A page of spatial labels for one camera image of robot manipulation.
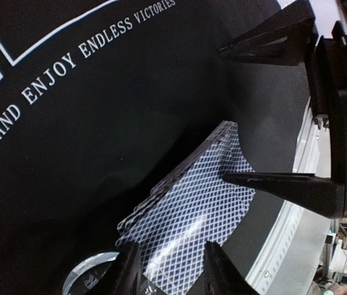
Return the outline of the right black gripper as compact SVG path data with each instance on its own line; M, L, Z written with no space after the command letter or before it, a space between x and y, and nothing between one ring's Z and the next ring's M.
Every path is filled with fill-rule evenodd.
M256 28L218 49L236 63L296 66L305 61L316 122L330 131L331 175L311 179L309 210L326 218L347 217L347 1L339 1L345 21L332 36L315 26L309 1L294 1Z

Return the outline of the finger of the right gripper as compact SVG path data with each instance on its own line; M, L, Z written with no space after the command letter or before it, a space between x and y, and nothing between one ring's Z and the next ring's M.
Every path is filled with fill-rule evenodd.
M345 187L311 173L227 173L222 180L267 192L326 218L345 215Z

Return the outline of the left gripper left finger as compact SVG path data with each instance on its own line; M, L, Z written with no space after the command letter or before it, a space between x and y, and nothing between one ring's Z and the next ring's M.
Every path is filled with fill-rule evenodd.
M119 249L119 255L90 294L136 295L140 290L142 261L139 245L129 242Z

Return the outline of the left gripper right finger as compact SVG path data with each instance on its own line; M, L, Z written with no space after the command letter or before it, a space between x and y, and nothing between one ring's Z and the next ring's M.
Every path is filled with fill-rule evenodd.
M259 295L217 242L206 242L204 288L207 295Z

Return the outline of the clear dealer button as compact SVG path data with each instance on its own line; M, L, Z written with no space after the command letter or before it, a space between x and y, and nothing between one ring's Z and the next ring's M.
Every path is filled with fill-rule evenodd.
M62 294L87 294L101 280L118 255L117 251L104 252L80 262L65 279Z

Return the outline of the blue playing card deck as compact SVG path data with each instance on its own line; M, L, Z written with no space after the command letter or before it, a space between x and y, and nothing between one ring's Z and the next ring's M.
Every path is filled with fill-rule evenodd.
M224 244L255 195L223 177L250 171L237 124L222 122L118 224L116 246L137 242L144 276L166 294L187 293L203 271L205 243Z

